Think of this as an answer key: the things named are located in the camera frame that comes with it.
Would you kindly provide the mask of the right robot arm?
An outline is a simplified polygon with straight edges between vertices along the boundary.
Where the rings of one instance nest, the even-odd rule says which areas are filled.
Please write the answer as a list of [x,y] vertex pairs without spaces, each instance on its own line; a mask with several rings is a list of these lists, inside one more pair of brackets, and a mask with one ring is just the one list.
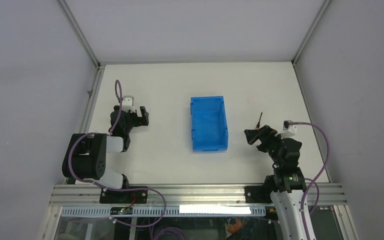
[[273,204],[282,235],[286,240],[314,240],[305,194],[305,177],[299,168],[302,143],[268,125],[244,130],[249,145],[260,141],[257,150],[272,159],[273,174],[267,175],[261,185],[247,185],[244,197],[247,204]]

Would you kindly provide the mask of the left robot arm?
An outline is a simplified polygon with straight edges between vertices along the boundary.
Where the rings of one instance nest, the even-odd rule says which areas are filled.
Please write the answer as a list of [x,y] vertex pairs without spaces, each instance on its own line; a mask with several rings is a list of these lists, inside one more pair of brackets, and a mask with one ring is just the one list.
[[134,108],[121,110],[118,105],[110,114],[110,133],[75,133],[71,136],[62,162],[62,174],[103,189],[129,189],[126,175],[107,167],[107,153],[127,152],[133,128],[148,126],[149,113],[144,106],[141,115]]

